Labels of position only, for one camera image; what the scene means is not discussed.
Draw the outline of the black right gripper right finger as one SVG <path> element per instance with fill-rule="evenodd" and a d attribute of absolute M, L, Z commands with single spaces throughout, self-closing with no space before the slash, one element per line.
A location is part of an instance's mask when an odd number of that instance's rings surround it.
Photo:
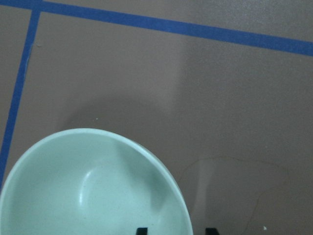
<path fill-rule="evenodd" d="M 219 231 L 216 228 L 205 228 L 205 235 L 219 235 Z"/>

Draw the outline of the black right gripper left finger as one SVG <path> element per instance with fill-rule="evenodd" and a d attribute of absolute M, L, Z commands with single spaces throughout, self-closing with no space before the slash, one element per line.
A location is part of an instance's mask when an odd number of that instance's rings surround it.
<path fill-rule="evenodd" d="M 141 227 L 137 228 L 136 235 L 147 235 L 148 234 L 148 228 L 147 227 Z"/>

